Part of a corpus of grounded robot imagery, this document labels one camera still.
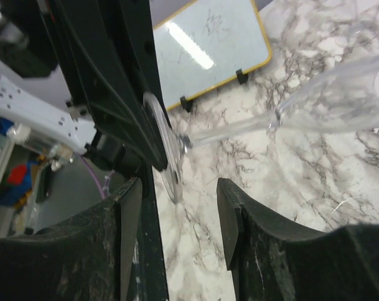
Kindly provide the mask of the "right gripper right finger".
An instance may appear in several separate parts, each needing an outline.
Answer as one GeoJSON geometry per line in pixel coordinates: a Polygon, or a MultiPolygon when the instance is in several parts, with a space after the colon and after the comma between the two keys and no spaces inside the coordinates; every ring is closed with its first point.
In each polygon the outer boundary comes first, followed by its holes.
{"type": "Polygon", "coordinates": [[[237,300],[379,300],[379,224],[320,232],[217,183],[223,251],[237,300]]]}

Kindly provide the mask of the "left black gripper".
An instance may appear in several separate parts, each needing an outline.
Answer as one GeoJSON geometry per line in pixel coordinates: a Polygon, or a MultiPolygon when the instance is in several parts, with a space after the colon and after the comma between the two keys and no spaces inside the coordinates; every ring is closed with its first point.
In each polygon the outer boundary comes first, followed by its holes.
{"type": "Polygon", "coordinates": [[[92,118],[90,157],[117,162],[104,137],[162,171],[168,160],[143,97],[161,96],[148,1],[38,1],[45,28],[70,92],[73,119],[92,118]]]}

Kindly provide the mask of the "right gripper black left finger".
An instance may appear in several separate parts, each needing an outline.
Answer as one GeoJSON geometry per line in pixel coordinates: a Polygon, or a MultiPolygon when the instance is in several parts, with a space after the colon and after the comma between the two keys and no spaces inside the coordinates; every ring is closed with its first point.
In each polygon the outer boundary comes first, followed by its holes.
{"type": "Polygon", "coordinates": [[[141,203],[134,178],[60,223],[0,238],[0,300],[125,300],[141,203]]]}

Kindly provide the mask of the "clear wine glass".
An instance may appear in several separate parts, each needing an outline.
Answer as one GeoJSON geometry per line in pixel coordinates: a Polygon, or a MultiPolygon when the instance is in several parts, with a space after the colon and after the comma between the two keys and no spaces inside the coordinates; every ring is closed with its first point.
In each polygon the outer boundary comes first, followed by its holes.
{"type": "Polygon", "coordinates": [[[340,64],[315,76],[272,110],[191,135],[171,130],[157,98],[146,92],[144,105],[156,120],[168,165],[163,182],[173,203],[183,195],[183,159],[192,149],[258,130],[279,128],[337,134],[379,127],[379,54],[340,64]]]}

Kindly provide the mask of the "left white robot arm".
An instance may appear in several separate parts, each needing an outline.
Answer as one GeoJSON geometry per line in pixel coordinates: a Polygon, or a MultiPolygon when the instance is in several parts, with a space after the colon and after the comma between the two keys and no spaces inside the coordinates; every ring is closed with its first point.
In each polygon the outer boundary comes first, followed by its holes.
{"type": "Polygon", "coordinates": [[[137,173],[168,159],[148,1],[0,1],[0,117],[21,144],[137,173]]]}

